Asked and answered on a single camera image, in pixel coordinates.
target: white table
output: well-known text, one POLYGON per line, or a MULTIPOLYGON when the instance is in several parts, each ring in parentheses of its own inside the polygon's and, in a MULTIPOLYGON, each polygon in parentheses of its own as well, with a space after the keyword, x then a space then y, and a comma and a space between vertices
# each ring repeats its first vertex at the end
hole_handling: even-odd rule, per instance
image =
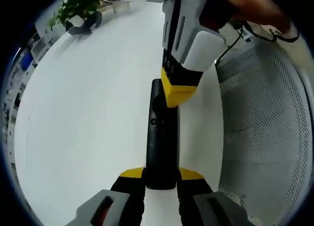
MULTIPOLYGON (((151 83, 160 78, 161 4, 131 4, 92 35, 63 35, 25 89, 16 122, 15 161, 29 205, 46 226, 64 225, 76 208, 118 175, 145 165, 151 83)), ((212 67, 180 107, 180 166, 217 190, 223 117, 212 67)), ((146 191, 142 225, 181 225, 176 190, 146 191)))

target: green leaves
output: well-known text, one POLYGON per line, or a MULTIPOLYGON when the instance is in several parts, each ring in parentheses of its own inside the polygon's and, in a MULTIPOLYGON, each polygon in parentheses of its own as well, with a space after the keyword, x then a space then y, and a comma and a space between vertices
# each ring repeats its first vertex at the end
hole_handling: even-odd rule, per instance
POLYGON ((57 11, 57 15, 54 13, 53 18, 48 22, 50 29, 56 23, 65 23, 74 16, 80 16, 84 21, 91 12, 97 11, 100 6, 100 0, 65 0, 57 11))

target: perforated mesh panel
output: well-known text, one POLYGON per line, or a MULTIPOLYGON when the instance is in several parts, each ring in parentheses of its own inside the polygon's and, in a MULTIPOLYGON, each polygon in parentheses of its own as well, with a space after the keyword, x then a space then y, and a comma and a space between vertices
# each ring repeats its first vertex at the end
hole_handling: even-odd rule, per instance
POLYGON ((255 225, 282 225, 306 192, 312 125, 302 82, 274 44, 256 40, 217 68, 224 115, 219 190, 255 225))

